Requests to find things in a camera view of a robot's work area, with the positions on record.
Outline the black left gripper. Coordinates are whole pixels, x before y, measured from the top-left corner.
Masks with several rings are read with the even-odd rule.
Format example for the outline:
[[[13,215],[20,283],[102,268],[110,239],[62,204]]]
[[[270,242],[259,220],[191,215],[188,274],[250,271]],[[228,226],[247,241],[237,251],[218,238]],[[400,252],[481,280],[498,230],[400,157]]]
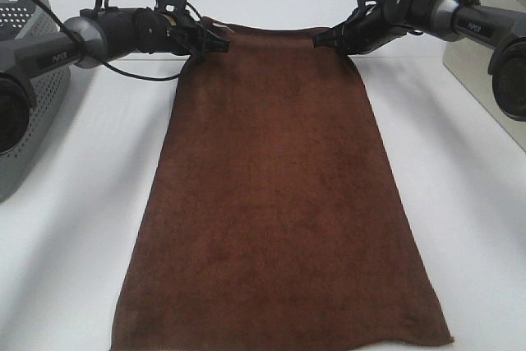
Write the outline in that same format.
[[[227,53],[229,41],[219,37],[188,12],[157,12],[138,8],[133,12],[135,52],[190,55],[204,62],[212,53]]]

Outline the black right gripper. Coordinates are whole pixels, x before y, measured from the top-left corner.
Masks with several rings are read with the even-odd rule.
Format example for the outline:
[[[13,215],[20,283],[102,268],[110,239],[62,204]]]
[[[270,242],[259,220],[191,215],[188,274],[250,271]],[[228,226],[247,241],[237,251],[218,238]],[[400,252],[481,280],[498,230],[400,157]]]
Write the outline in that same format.
[[[333,48],[339,56],[364,55],[405,36],[405,28],[389,23],[381,5],[356,9],[343,23],[315,34],[315,48]]]

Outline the black robot arm, right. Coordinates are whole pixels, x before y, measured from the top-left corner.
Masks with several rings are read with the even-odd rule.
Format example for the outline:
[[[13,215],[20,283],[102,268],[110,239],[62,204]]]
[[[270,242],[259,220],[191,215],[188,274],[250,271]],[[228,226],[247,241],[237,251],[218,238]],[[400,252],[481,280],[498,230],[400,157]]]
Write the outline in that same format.
[[[346,55],[368,54],[407,34],[447,42],[470,39],[492,51],[487,73],[502,113],[525,119],[525,15],[483,6],[480,0],[356,0],[338,25],[313,36],[315,47]]]

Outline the black robot arm, left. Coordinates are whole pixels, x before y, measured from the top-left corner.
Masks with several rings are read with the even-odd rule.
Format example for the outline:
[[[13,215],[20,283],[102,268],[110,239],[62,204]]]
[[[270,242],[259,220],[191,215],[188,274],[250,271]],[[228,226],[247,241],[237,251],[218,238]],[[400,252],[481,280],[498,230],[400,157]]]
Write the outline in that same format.
[[[49,35],[1,43],[1,152],[25,135],[30,110],[37,104],[32,80],[72,64],[93,68],[130,53],[172,53],[203,58],[226,53],[229,41],[213,33],[188,12],[111,7],[85,10]]]

